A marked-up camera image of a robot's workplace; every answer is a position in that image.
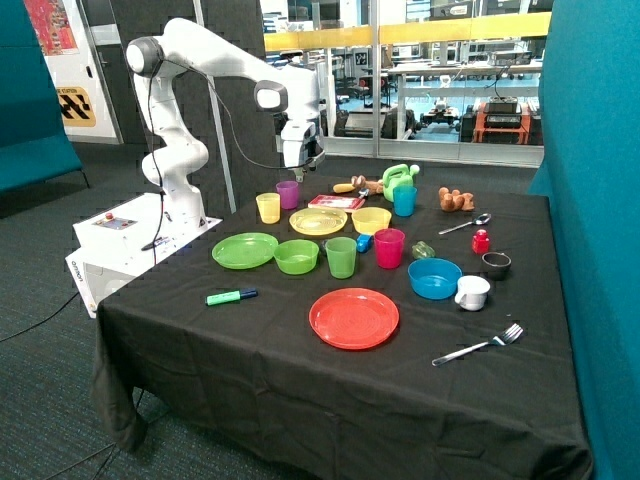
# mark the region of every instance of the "teal panel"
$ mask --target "teal panel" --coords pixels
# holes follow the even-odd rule
[[[49,70],[22,0],[0,7],[0,192],[82,164],[67,139]]]
[[[0,48],[0,146],[63,129],[60,106],[40,47]]]
[[[0,148],[0,192],[80,170],[66,136],[56,134]]]
[[[2,18],[0,48],[37,47],[38,39],[23,0],[2,0],[0,3],[0,18]]]
[[[596,478],[638,478],[640,74],[635,2],[557,1],[541,93],[550,197]]]

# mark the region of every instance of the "glass window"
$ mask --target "glass window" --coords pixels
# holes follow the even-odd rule
[[[262,0],[262,8],[270,58],[299,49],[321,77],[327,153],[537,166],[552,3]]]

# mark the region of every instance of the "blue cup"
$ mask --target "blue cup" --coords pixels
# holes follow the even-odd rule
[[[400,185],[393,189],[393,211],[399,217],[410,217],[416,208],[418,189],[410,185]]]

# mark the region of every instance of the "blue bowl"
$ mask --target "blue bowl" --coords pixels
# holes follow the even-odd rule
[[[411,288],[429,300],[443,300],[456,292],[462,270],[442,258],[421,258],[409,265]]]

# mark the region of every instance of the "brown toy bear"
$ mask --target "brown toy bear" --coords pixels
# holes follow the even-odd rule
[[[371,181],[364,178],[362,175],[351,177],[351,185],[356,189],[369,189],[369,195],[380,194],[384,192],[384,184],[382,180]]]
[[[442,187],[438,190],[438,196],[440,197],[440,207],[445,212],[457,210],[471,212],[475,209],[471,193],[460,193],[460,190],[450,192],[447,187]]]

